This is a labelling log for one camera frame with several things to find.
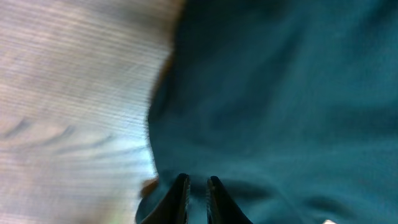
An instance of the blurry wooden table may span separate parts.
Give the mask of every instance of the blurry wooden table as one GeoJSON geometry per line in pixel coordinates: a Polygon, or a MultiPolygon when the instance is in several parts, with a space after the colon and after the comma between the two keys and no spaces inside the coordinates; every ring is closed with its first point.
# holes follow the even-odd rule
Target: blurry wooden table
{"type": "Polygon", "coordinates": [[[0,223],[133,223],[181,5],[0,0],[0,223]]]}

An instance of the teal fabric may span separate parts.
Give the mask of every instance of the teal fabric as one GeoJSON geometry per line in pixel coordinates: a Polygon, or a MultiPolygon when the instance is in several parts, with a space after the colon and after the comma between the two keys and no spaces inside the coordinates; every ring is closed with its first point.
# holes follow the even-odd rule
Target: teal fabric
{"type": "Polygon", "coordinates": [[[149,111],[160,187],[217,175],[257,223],[398,223],[398,1],[188,0],[149,111]]]}

